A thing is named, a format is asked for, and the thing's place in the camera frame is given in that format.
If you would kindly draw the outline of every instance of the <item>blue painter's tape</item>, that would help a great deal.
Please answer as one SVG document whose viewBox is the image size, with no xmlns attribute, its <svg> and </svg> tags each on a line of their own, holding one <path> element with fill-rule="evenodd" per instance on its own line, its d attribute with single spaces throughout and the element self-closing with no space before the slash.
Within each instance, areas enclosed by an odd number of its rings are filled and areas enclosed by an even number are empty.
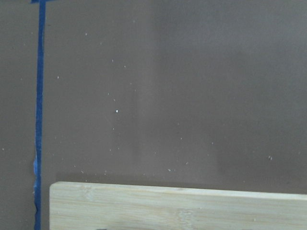
<svg viewBox="0 0 307 230">
<path fill-rule="evenodd" d="M 42 0 L 31 0 L 31 3 L 39 3 L 41 2 Z"/>
<path fill-rule="evenodd" d="M 44 30 L 46 20 L 46 0 L 39 0 L 37 84 L 36 84 L 36 124 L 34 173 L 34 203 L 36 207 L 34 230 L 41 228 L 41 165 L 42 165 L 42 121 L 43 121 L 43 80 L 44 80 Z"/>
</svg>

